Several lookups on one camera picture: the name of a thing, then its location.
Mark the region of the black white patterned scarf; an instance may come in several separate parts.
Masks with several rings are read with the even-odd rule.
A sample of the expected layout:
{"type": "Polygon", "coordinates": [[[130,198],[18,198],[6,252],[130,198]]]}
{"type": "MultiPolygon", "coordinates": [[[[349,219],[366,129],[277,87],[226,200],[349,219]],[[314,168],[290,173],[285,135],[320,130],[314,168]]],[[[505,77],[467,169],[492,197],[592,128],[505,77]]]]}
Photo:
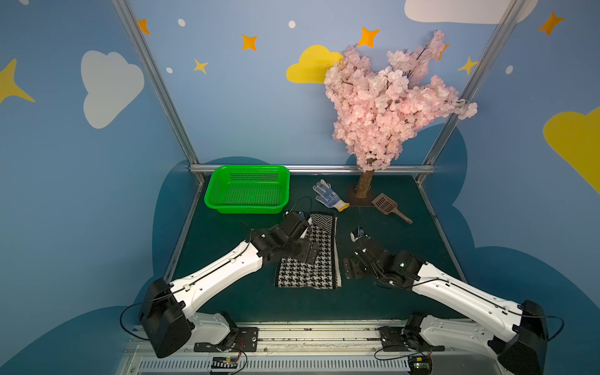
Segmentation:
{"type": "Polygon", "coordinates": [[[311,230],[307,235],[318,249],[314,264],[296,259],[282,259],[276,271],[277,288],[312,288],[334,290],[342,286],[337,249],[337,217],[330,213],[310,214],[311,230]]]}

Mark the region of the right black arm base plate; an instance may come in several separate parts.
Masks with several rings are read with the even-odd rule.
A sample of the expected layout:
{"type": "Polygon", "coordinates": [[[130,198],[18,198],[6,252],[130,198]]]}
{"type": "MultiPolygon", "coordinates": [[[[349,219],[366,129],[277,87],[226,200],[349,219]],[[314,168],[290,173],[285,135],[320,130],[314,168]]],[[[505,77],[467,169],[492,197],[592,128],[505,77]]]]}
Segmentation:
{"type": "Polygon", "coordinates": [[[378,328],[382,347],[385,352],[406,352],[413,350],[419,353],[443,352],[445,346],[430,345],[420,334],[420,328],[415,327],[391,327],[378,328]]]}

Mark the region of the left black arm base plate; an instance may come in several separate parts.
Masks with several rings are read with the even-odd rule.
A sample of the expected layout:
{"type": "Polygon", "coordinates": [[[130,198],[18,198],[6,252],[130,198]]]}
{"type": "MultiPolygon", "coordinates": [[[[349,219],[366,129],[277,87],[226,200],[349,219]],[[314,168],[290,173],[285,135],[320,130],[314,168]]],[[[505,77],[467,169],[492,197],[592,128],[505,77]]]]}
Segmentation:
{"type": "Polygon", "coordinates": [[[259,338],[259,328],[257,327],[239,327],[234,328],[218,344],[209,344],[208,342],[197,342],[194,345],[195,353],[230,353],[244,352],[255,353],[257,350],[259,338]]]}

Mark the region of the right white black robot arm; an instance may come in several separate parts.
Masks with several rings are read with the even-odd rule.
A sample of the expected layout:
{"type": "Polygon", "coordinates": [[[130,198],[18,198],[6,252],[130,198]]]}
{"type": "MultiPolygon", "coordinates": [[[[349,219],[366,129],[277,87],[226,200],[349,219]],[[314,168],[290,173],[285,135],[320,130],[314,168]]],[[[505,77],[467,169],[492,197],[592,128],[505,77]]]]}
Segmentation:
{"type": "Polygon", "coordinates": [[[530,300],[517,303],[483,292],[407,251],[396,254],[366,235],[353,237],[345,259],[348,279],[374,278],[394,289],[430,298],[466,317],[446,320],[414,313],[386,340],[392,351],[457,348],[487,356],[511,374],[542,374],[550,336],[548,316],[530,300]]]}

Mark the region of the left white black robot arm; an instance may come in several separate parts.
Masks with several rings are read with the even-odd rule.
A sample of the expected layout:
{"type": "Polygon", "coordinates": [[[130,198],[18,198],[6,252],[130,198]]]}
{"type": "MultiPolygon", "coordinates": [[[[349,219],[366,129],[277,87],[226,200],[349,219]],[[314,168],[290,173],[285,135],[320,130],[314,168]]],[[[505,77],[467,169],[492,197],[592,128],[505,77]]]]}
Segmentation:
{"type": "Polygon", "coordinates": [[[289,212],[271,227],[248,237],[215,262],[174,281],[162,278],[148,286],[138,318],[157,358],[171,356],[199,332],[210,345],[231,342],[237,326],[224,312],[198,314],[211,298],[250,273],[282,259],[313,264],[319,246],[311,242],[309,214],[289,212]]]}

